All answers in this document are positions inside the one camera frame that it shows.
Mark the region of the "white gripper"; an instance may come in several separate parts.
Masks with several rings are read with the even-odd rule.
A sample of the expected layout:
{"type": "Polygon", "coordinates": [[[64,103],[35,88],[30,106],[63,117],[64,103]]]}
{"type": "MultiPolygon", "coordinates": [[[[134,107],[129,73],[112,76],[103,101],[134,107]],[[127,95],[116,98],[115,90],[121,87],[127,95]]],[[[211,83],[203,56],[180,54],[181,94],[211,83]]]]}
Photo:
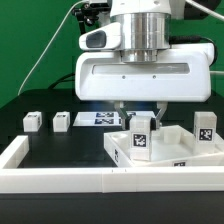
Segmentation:
{"type": "Polygon", "coordinates": [[[130,128],[131,120],[123,101],[157,102],[150,124],[157,130],[167,102],[203,102],[210,97],[213,60],[211,43],[177,44],[147,63],[125,63],[115,51],[84,53],[76,64],[76,95],[82,100],[116,101],[123,130],[130,128]]]}

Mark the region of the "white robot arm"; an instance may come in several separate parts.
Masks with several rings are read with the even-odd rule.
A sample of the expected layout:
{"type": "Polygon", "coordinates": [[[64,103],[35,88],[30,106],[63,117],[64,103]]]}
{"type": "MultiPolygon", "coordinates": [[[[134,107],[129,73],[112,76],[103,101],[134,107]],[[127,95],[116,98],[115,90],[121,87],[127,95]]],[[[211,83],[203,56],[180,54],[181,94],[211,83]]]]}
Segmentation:
{"type": "Polygon", "coordinates": [[[156,102],[160,119],[169,102],[207,100],[215,44],[199,36],[169,35],[169,21],[182,19],[186,4],[217,15],[193,0],[87,0],[75,11],[78,20],[102,25],[79,38],[77,96],[114,102],[124,129],[134,121],[126,101],[156,102]]]}

